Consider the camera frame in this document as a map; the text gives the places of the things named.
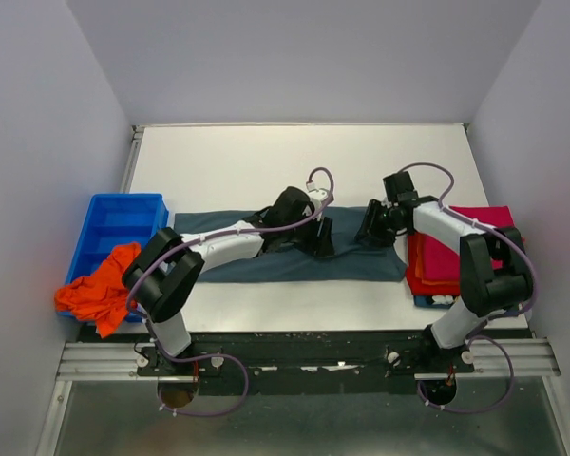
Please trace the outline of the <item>teal grey t-shirt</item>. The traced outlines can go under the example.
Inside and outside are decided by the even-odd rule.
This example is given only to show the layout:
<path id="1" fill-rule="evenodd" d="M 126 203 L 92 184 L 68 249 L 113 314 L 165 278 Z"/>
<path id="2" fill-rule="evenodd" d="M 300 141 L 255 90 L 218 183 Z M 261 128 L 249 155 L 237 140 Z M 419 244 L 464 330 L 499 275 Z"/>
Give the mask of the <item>teal grey t-shirt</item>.
<path id="1" fill-rule="evenodd" d="M 316 258 L 286 246 L 255 259 L 237 260 L 203 272 L 199 282 L 402 281 L 407 264 L 394 248 L 373 248 L 354 240 L 364 214 L 363 207 L 330 206 L 325 210 L 325 215 L 333 220 L 334 256 Z"/>

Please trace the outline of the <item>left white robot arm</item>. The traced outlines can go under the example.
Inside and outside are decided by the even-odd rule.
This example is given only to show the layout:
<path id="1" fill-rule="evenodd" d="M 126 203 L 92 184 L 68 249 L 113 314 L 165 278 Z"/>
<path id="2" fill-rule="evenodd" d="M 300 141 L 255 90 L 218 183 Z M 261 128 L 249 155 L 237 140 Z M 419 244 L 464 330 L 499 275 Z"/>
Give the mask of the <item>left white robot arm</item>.
<path id="1" fill-rule="evenodd" d="M 191 366 L 192 339 L 182 308 L 202 274 L 291 249 L 332 256 L 333 221 L 323 215 L 332 202 L 333 191 L 308 182 L 305 190 L 287 187 L 274 204 L 222 229 L 187 235 L 158 231 L 125 270 L 122 283 L 129 291 L 125 303 L 142 307 L 138 315 L 161 346 L 160 365 L 172 375 Z"/>

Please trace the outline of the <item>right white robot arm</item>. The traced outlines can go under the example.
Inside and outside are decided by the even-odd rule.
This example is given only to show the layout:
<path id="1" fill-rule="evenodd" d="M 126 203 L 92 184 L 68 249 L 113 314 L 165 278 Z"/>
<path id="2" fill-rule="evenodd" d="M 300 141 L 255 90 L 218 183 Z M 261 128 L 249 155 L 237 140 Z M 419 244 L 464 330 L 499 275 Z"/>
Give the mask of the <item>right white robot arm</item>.
<path id="1" fill-rule="evenodd" d="M 498 228 L 471 219 L 444 204 L 443 198 L 418 195 L 407 170 L 383 178 L 386 199 L 372 199 L 355 240 L 390 247 L 403 234 L 424 234 L 459 258 L 459 299 L 425 329 L 427 343 L 418 349 L 420 365 L 441 371 L 452 350 L 496 318 L 520 314 L 535 298 L 535 270 L 523 238 L 513 226 Z"/>

